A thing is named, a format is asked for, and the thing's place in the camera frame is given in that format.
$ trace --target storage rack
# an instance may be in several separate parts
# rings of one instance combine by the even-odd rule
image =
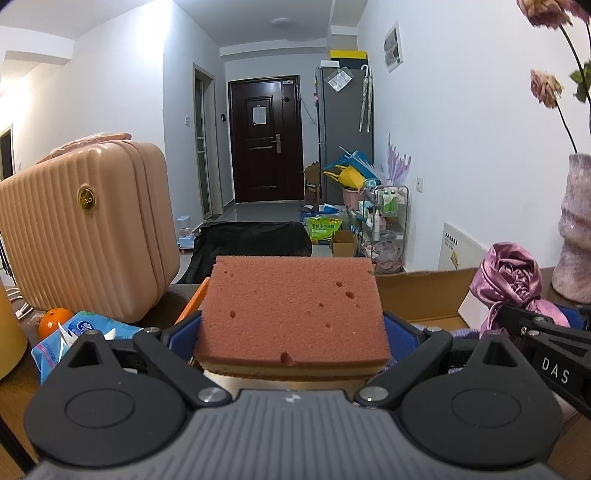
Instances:
[[[368,216],[373,217],[373,213],[364,215],[365,212],[348,209],[349,218],[357,223],[357,232],[361,239],[361,252],[371,258],[376,266],[376,273],[397,273],[404,269],[404,255],[407,243],[408,218],[409,218],[409,190],[406,186],[395,187],[404,197],[404,204],[398,204],[395,214],[386,214],[384,206],[379,204],[379,192],[384,191],[391,186],[366,187],[364,189],[364,198],[372,204],[372,210],[377,208],[380,215],[386,219],[386,230],[380,232],[379,240],[375,241],[375,225],[372,221],[372,227],[367,225]],[[383,262],[380,259],[378,251],[381,245],[388,245],[388,249],[396,254],[394,260]]]

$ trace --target door frame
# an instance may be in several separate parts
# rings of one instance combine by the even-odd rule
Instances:
[[[12,124],[6,127],[4,130],[0,132],[0,138],[10,132],[10,156],[12,157],[12,174],[17,174],[17,164],[14,161],[14,130],[12,129]]]
[[[236,141],[234,139],[234,98],[232,87],[238,85],[247,85],[250,83],[261,83],[261,82],[277,82],[277,81],[284,81],[284,80],[292,80],[295,83],[295,112],[297,115],[296,123],[298,126],[298,139],[300,145],[300,164],[301,170],[304,171],[304,138],[302,133],[302,122],[301,122],[301,97],[300,97],[300,76],[299,75],[282,75],[279,77],[257,77],[253,79],[246,79],[246,80],[234,80],[232,82],[228,82],[228,111],[230,114],[230,152],[232,154],[232,177],[234,183],[234,192],[236,197],[236,203],[242,203],[243,199],[239,199],[239,189],[236,188],[236,150],[235,144]]]
[[[202,69],[197,64],[193,63],[192,68],[193,78],[193,139],[195,147],[195,166],[197,168],[197,178],[199,178],[199,161],[197,155],[197,112],[196,105],[196,82],[199,78],[203,84],[203,130],[205,134],[205,151],[207,161],[207,179],[209,183],[209,200],[212,216],[218,217],[223,213],[222,200],[222,179],[219,165],[219,149],[217,146],[217,103],[216,103],[216,78],[207,70]]]

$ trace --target suitcase logo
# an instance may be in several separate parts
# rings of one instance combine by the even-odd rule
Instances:
[[[90,212],[95,207],[95,194],[88,187],[82,187],[78,192],[78,203],[85,212]]]

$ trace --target sponge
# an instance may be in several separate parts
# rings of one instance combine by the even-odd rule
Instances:
[[[195,358],[232,377],[376,375],[390,351],[371,260],[218,257]]]

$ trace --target gray refrigerator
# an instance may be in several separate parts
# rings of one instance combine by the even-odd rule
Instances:
[[[316,70],[321,170],[336,162],[343,155],[344,152],[339,147],[350,152],[362,151],[371,163],[374,162],[374,113],[370,112],[372,122],[368,133],[367,106],[365,107],[366,119],[363,122],[363,131],[359,133],[365,72],[350,69],[353,80],[337,93],[326,82],[326,79],[336,70],[334,68],[318,68]],[[321,175],[321,177],[321,203],[343,205],[341,186],[334,180],[328,179],[326,175]]]

